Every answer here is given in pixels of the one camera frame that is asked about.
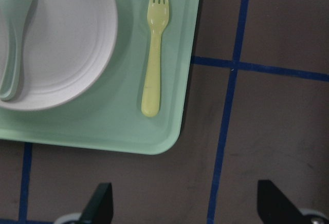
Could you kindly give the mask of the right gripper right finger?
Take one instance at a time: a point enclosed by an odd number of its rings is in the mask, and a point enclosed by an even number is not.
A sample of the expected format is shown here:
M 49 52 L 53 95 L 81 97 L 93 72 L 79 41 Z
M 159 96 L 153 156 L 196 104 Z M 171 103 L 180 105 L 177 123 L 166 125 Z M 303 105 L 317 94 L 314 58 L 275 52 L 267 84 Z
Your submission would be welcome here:
M 298 209 L 270 180 L 259 180 L 257 213 L 263 223 L 328 223 L 323 213 Z

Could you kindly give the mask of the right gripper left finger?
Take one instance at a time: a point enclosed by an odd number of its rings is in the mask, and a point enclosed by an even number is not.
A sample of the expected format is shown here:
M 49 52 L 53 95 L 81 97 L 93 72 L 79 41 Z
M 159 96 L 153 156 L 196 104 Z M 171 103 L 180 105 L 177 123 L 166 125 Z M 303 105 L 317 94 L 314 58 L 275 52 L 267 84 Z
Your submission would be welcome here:
M 112 223 L 114 217 L 111 183 L 100 183 L 82 213 L 59 217 L 55 223 Z

